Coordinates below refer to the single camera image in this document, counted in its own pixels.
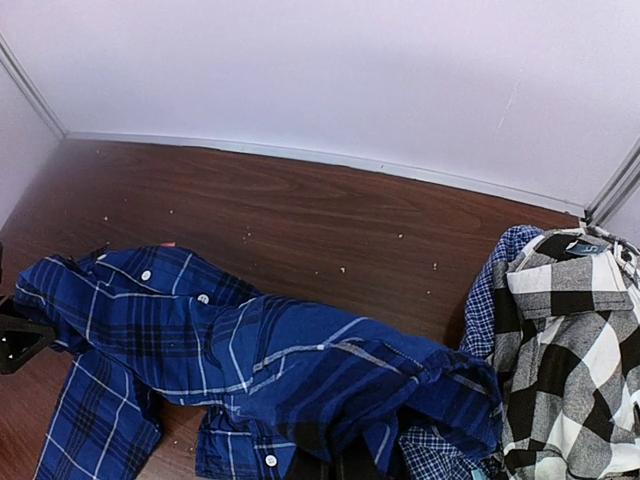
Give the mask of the right aluminium frame post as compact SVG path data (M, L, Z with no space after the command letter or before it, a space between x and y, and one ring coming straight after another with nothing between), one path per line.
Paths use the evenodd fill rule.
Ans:
M639 188L639 140L626 155L612 177L585 209L583 222L603 226Z

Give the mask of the blue plaid long sleeve shirt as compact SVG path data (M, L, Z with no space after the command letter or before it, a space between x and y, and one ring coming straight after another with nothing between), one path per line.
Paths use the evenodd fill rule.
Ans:
M158 402L205 407L208 479L404 479L400 438L432 427L472 460L501 434L489 365L327 305L267 295L178 247L49 256L14 304L73 362L39 479L133 479Z

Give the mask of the left aluminium frame post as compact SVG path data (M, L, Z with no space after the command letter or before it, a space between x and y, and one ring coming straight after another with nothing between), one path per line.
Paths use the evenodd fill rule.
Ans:
M68 130L21 65L4 36L1 36L0 47L1 65L14 84L53 135L59 140L65 139Z

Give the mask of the black white checked shirt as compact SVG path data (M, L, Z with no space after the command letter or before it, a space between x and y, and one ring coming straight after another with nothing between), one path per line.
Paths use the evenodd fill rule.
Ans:
M493 269L503 479L639 475L639 253L546 231Z

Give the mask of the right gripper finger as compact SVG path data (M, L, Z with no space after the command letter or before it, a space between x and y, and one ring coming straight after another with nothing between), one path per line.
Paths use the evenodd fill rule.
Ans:
M0 337L0 373L11 375L48 348L55 340L55 331L19 313L13 297L2 295Z

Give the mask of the small blue gingham shirt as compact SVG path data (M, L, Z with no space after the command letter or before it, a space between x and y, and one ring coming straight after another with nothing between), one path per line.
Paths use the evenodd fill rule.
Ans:
M482 359L493 352L493 267L513 261L525 245L541 233L537 227L519 225L501 235L467 297L461 351ZM399 438L399 445L411 479L492 479L499 472L495 458L471 460L433 427L410 428Z

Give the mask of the aluminium frame post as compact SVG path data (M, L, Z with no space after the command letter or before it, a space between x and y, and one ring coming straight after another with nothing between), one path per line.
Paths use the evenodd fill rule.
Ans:
M639 188L639 140L626 155L612 177L585 209L583 222L603 226Z
M59 140L65 139L68 130L21 65L4 36L1 36L0 47L1 65L14 84L53 135Z

